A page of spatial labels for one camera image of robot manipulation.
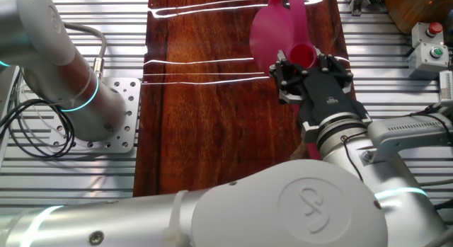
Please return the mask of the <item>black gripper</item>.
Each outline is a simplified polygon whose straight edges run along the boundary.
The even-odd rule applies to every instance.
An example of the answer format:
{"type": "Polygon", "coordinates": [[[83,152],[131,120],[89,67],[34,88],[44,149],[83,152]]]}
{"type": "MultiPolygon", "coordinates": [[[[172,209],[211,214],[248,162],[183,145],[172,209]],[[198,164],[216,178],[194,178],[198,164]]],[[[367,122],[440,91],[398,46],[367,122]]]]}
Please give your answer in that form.
{"type": "Polygon", "coordinates": [[[349,97],[353,73],[331,54],[318,54],[317,66],[319,70],[306,70],[279,50],[277,60],[269,67],[279,103],[301,105],[298,123],[302,134],[318,134],[327,122],[342,117],[368,121],[363,104],[349,97]]]}

